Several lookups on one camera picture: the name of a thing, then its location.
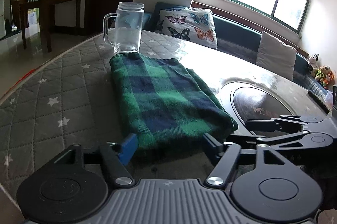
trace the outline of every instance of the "green and blue plaid fabric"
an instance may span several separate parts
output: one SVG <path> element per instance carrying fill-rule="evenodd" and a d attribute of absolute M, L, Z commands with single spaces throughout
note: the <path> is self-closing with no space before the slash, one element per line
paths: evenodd
<path fill-rule="evenodd" d="M 198 140 L 205 133 L 225 138 L 237 130 L 206 83 L 178 60 L 126 53 L 110 65 L 123 135 L 136 133 L 140 149 Z"/>

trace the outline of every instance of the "gray quilted tablecloth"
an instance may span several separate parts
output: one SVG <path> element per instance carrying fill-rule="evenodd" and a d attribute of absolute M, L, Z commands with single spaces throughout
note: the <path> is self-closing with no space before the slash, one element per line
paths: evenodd
<path fill-rule="evenodd" d="M 307 91 L 278 75 L 234 56 L 180 39 L 142 32 L 140 52 L 158 58 L 177 58 L 204 79 L 214 93 L 233 81 L 248 82 L 284 98 L 296 114 L 324 115 L 306 96 Z M 113 48 L 102 36 L 88 39 L 65 52 L 10 93 L 0 105 L 0 182 L 16 198 L 20 183 L 72 143 L 92 147 L 120 141 L 118 110 L 111 85 Z M 185 173 L 205 176 L 209 163 L 196 155 L 181 162 Z M 161 174 L 171 178 L 177 166 L 166 163 Z M 145 167 L 138 175 L 151 176 Z"/>

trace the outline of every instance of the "glass mug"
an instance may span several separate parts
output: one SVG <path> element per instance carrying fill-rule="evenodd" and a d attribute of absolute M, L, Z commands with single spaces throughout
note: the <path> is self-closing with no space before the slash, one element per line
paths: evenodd
<path fill-rule="evenodd" d="M 108 37 L 108 19 L 116 18 L 115 41 Z M 107 14 L 103 20 L 104 41 L 114 47 L 116 53 L 139 52 L 144 18 L 144 4 L 120 2 L 116 13 Z"/>

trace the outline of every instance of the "window sill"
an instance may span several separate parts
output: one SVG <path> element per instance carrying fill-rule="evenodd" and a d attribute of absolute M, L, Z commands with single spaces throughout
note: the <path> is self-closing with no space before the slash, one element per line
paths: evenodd
<path fill-rule="evenodd" d="M 265 16 L 247 6 L 230 0 L 194 0 L 205 5 L 213 6 L 217 9 L 227 11 L 246 20 L 252 21 L 264 28 L 267 28 L 276 34 L 284 37 L 288 41 L 298 44 L 301 36 L 290 30 L 281 23 L 274 21 L 272 18 Z"/>

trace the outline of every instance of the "silver bolt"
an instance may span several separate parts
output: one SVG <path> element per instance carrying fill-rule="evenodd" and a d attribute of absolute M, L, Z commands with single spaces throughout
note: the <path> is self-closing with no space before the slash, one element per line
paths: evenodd
<path fill-rule="evenodd" d="M 126 185 L 130 185 L 132 183 L 132 179 L 129 178 L 129 177 L 122 176 L 122 177 L 117 178 L 115 180 L 115 182 L 118 185 L 126 186 Z"/>
<path fill-rule="evenodd" d="M 223 179 L 219 178 L 217 176 L 212 176 L 212 177 L 207 179 L 207 183 L 210 184 L 210 185 L 217 186 L 217 185 L 221 185 L 223 183 Z"/>

